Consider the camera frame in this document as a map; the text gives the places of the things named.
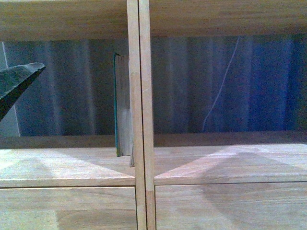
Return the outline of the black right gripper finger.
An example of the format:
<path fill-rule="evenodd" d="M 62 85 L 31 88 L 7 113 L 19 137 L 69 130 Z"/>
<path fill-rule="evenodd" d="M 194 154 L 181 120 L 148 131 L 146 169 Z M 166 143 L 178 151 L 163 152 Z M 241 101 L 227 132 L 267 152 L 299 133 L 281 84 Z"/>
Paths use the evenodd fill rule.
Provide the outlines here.
<path fill-rule="evenodd" d="M 3 119 L 15 102 L 45 70 L 42 63 L 18 65 L 0 71 L 0 118 Z"/>

